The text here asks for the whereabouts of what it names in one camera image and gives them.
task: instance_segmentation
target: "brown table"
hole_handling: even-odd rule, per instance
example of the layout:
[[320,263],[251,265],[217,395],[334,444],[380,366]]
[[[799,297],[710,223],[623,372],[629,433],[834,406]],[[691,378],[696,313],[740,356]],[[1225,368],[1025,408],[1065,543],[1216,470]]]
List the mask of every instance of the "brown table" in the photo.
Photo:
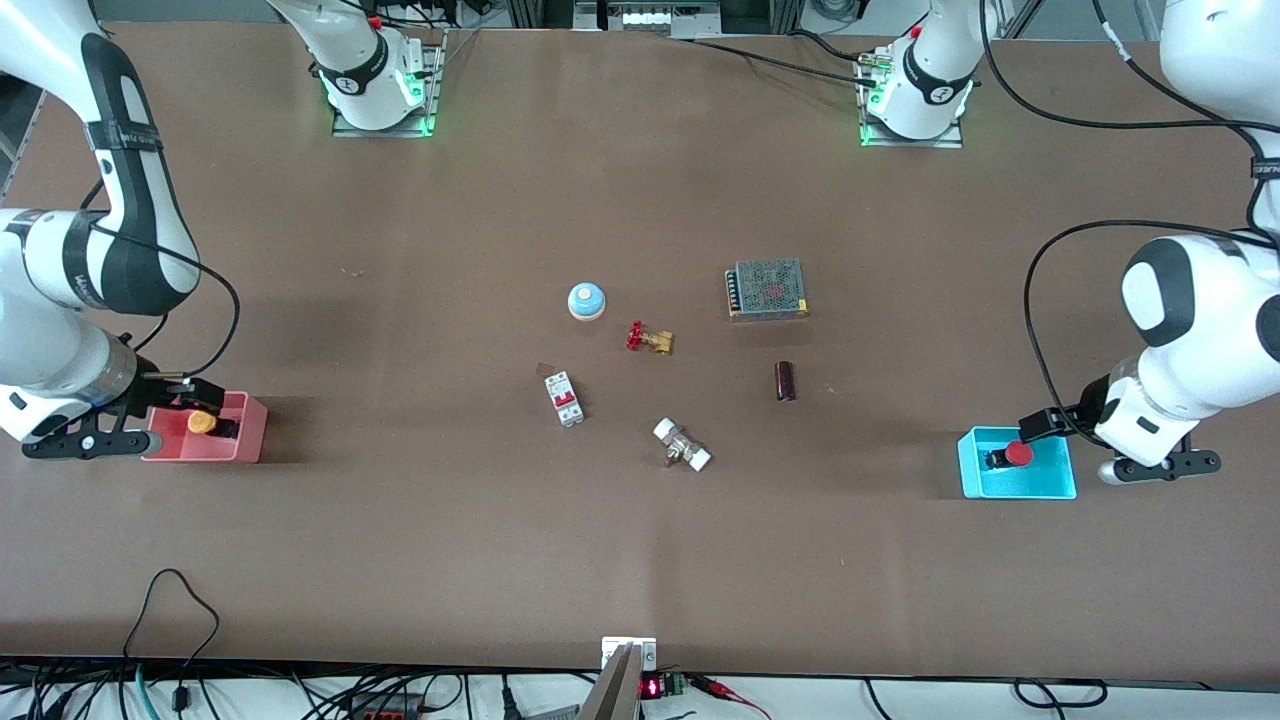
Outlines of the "brown table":
[[[116,652],[173,565],[221,611],[220,656],[581,667],[600,635],[652,633],[663,662],[723,671],[1280,680],[1280,404],[1204,424],[1226,464],[1206,479],[1112,488],[1075,443],[1074,502],[978,502],[955,461],[970,425],[1047,402],[1020,315],[1037,246],[1106,217],[1238,224],[1230,133],[1056,126],[988,83],[965,150],[860,149],[844,85],[646,35],[493,32],[451,68],[435,138],[334,140],[288,28],[116,29],[204,259],[244,297],[209,377],[264,397],[264,461],[0,443],[0,651]],[[1108,45],[998,53],[1052,108],[1178,117]],[[50,102],[9,204],[74,206],[93,173]],[[1146,237],[1047,260],[1064,393],[1139,348],[1117,288]],[[722,272],[792,255],[812,319],[731,325]],[[564,310],[584,279],[609,299],[591,324]],[[227,314],[205,282],[148,355],[200,361]],[[627,352],[635,319],[675,354]],[[585,424],[559,427],[538,363],[571,373]],[[705,471],[663,469],[664,415]],[[206,632],[166,587],[137,652]]]

